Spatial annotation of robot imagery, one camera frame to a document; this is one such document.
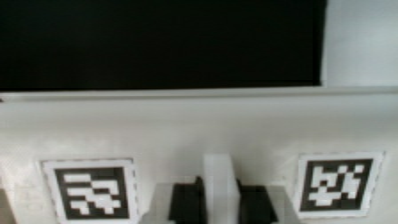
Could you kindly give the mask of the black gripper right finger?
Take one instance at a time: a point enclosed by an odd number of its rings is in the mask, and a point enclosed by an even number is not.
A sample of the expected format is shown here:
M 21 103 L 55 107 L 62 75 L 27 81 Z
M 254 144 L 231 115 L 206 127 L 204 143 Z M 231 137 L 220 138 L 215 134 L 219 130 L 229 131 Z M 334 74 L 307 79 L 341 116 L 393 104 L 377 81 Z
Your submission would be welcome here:
M 288 224 L 286 193 L 281 186 L 247 185 L 240 191 L 238 224 Z

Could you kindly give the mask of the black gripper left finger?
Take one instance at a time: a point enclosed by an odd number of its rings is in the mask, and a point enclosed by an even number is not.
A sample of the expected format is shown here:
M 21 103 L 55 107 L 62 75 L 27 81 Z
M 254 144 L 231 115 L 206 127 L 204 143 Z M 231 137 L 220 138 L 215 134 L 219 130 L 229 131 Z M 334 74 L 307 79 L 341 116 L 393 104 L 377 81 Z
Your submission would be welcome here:
M 206 224 L 201 177 L 188 183 L 162 183 L 156 186 L 156 216 L 160 224 Z

